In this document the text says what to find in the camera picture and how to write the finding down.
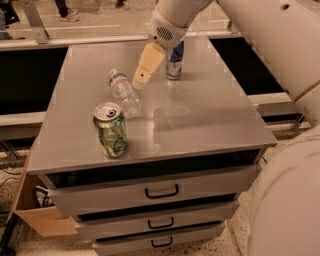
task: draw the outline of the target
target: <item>plastic bottle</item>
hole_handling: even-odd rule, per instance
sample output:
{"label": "plastic bottle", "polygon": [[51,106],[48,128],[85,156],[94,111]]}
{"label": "plastic bottle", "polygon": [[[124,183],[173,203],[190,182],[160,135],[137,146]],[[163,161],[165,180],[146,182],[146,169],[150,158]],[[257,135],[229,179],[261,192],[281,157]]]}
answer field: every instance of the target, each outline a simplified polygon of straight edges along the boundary
{"label": "plastic bottle", "polygon": [[140,113],[141,101],[125,74],[112,69],[109,75],[109,86],[113,98],[121,106],[125,117],[131,118]]}

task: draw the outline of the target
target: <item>person's leg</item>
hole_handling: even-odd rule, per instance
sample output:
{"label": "person's leg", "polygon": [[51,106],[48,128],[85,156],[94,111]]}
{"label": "person's leg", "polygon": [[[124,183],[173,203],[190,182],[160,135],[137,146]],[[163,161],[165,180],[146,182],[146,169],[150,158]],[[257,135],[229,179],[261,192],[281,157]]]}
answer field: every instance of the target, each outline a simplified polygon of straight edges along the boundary
{"label": "person's leg", "polygon": [[61,17],[66,17],[68,13],[68,7],[65,0],[55,0],[59,14]]}
{"label": "person's leg", "polygon": [[76,9],[70,9],[66,5],[65,0],[55,0],[56,6],[59,9],[61,21],[78,21],[79,17],[75,16],[78,13]]}
{"label": "person's leg", "polygon": [[12,36],[7,32],[4,11],[0,8],[0,40],[12,40]]}

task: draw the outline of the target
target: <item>cable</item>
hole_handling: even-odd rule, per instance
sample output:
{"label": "cable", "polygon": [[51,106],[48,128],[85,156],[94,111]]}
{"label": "cable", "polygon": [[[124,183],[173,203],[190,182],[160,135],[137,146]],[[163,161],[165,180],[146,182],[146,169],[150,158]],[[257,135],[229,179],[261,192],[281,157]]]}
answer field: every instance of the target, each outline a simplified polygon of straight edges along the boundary
{"label": "cable", "polygon": [[3,171],[3,172],[10,174],[10,175],[20,175],[21,174],[21,172],[8,172],[3,168],[0,168],[0,171]]}
{"label": "cable", "polygon": [[8,180],[19,180],[19,178],[9,177],[9,178],[5,179],[4,182],[2,182],[2,183],[0,184],[0,188],[1,188]]}
{"label": "cable", "polygon": [[267,164],[268,162],[267,162],[267,160],[264,158],[264,157],[262,157],[262,159],[264,160],[264,162]]}

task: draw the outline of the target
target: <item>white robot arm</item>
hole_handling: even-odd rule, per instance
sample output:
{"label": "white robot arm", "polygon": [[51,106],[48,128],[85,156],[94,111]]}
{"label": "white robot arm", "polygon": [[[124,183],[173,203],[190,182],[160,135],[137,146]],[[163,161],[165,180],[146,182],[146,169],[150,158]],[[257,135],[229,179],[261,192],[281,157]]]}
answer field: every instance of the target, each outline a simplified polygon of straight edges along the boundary
{"label": "white robot arm", "polygon": [[[150,38],[160,49],[175,47],[211,2],[159,0]],[[295,0],[219,5],[314,126],[264,168],[250,219],[249,256],[320,255],[320,17]]]}

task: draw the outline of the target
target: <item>cabinet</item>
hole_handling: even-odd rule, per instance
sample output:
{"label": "cabinet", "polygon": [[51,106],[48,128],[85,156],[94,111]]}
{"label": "cabinet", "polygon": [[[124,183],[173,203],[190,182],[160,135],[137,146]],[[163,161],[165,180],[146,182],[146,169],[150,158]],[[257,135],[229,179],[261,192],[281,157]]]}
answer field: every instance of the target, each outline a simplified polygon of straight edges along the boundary
{"label": "cabinet", "polygon": [[70,47],[27,170],[98,255],[219,236],[277,143],[210,41],[186,38],[181,79],[163,63],[125,121],[128,151],[103,155],[93,110],[113,101],[111,69],[133,77],[145,43]]}

